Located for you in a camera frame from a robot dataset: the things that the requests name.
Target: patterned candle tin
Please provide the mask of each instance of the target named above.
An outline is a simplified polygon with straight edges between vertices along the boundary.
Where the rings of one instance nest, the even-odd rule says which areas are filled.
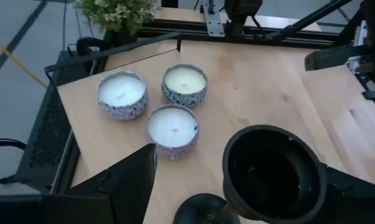
[[[159,110],[163,110],[163,109],[166,109],[166,108],[178,108],[178,109],[182,109],[184,111],[187,111],[196,121],[196,133],[195,133],[194,137],[187,144],[184,144],[182,146],[177,146],[177,147],[168,147],[168,146],[164,146],[164,145],[156,142],[151,137],[150,132],[149,132],[150,118],[152,117],[153,114],[155,114]],[[199,121],[197,120],[193,111],[191,111],[189,108],[187,108],[185,106],[182,106],[182,105],[177,105],[177,104],[167,104],[167,105],[163,105],[163,106],[160,106],[159,108],[155,109],[149,115],[149,118],[146,122],[146,133],[148,135],[149,142],[155,143],[157,145],[158,156],[165,157],[167,159],[176,159],[176,158],[180,158],[180,157],[183,157],[183,156],[189,154],[194,149],[194,146],[197,144],[197,141],[199,139]]]
[[[141,80],[143,84],[145,84],[145,92],[143,93],[143,96],[136,102],[130,105],[126,105],[126,106],[113,106],[104,102],[99,97],[99,89],[103,85],[103,83],[117,76],[130,76],[130,77],[134,77],[134,78]],[[106,112],[106,114],[110,118],[117,119],[117,120],[126,121],[126,120],[137,118],[139,115],[141,115],[145,111],[145,108],[148,104],[148,89],[147,89],[146,83],[143,81],[141,77],[135,75],[132,72],[112,73],[111,75],[108,75],[107,77],[101,79],[99,85],[97,86],[97,94],[98,94],[98,104],[100,108],[102,109],[102,111]]]
[[[171,70],[174,70],[176,68],[190,68],[190,69],[193,69],[193,70],[199,72],[204,77],[204,79],[206,80],[205,87],[198,92],[190,93],[190,94],[178,93],[178,92],[170,89],[166,84],[166,76]],[[165,98],[167,99],[167,101],[169,103],[175,103],[175,104],[183,105],[183,106],[186,106],[188,108],[193,108],[193,107],[197,106],[199,103],[201,103],[203,101],[206,93],[207,93],[207,89],[208,89],[207,75],[200,68],[198,68],[196,66],[193,66],[193,65],[188,65],[188,64],[178,64],[178,65],[174,65],[174,66],[168,68],[165,71],[165,73],[163,75],[163,81],[161,82],[161,90],[163,91],[163,95],[165,96]]]

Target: gray floor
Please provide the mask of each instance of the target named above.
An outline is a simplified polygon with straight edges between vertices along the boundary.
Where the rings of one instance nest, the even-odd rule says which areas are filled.
[[[328,0],[264,0],[260,15],[302,18]],[[192,9],[195,0],[179,0],[179,7]],[[0,42],[7,46],[29,15],[40,4],[33,0],[0,0]],[[356,12],[359,1],[344,7],[347,15]],[[40,80],[47,83],[44,67],[56,62],[62,50],[62,16],[64,5],[48,2],[40,16],[13,51],[17,58]],[[91,36],[85,19],[79,15],[82,36]],[[346,24],[346,19],[334,12],[321,22]],[[77,19],[73,7],[67,5],[65,42],[75,43],[79,38]],[[93,27],[95,37],[101,34]],[[0,138],[13,138],[26,142],[37,115],[44,89],[8,59],[0,69]],[[17,149],[0,149],[0,177],[14,173],[22,152]],[[36,193],[21,184],[0,185],[0,194]]]

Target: candle wax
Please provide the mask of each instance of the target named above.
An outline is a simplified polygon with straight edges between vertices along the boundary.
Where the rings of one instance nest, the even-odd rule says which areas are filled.
[[[187,111],[165,108],[151,115],[148,122],[150,136],[159,144],[178,147],[188,144],[197,133],[197,122]]]
[[[139,78],[120,75],[100,85],[99,97],[110,106],[127,106],[137,102],[145,93],[145,88]]]
[[[206,79],[192,68],[179,67],[170,70],[165,76],[168,88],[177,93],[197,93],[206,87]]]

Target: candle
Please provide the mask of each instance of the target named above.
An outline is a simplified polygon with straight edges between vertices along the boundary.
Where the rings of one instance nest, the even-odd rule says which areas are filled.
[[[144,81],[130,72],[113,73],[100,81],[98,101],[111,118],[128,120],[139,116],[147,105]]]
[[[161,89],[168,102],[192,108],[204,99],[207,86],[206,74],[200,68],[179,64],[167,69]]]
[[[193,112],[181,105],[163,105],[146,124],[149,140],[159,156],[175,159],[189,153],[197,143],[199,124]]]

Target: black pot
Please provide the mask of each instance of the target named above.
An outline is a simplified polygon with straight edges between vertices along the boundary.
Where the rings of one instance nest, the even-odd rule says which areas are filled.
[[[114,45],[114,47],[131,44],[138,40],[137,33],[131,35],[128,29],[122,29],[121,31],[110,31],[110,35],[111,43]]]
[[[294,134],[269,125],[237,132],[222,168],[225,199],[242,217],[267,223],[306,223],[320,211],[326,172]]]

